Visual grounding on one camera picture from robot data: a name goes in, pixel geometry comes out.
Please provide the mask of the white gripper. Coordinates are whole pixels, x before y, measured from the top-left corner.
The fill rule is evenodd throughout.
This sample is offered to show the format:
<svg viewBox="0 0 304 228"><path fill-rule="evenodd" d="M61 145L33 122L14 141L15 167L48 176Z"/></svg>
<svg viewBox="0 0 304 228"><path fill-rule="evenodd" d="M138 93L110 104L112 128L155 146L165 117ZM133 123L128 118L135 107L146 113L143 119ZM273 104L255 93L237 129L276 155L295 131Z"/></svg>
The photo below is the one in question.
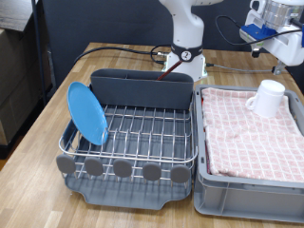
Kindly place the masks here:
<svg viewBox="0 0 304 228"><path fill-rule="evenodd" d="M239 35L250 44L252 52L258 52L263 48L277 58L277 65L273 68L274 75L279 75L286 66L301 65L304 61L302 30L294 25L275 28L276 37L271 38L270 34L261 33L262 29L266 28L261 15L251 9L245 25L239 30Z"/></svg>

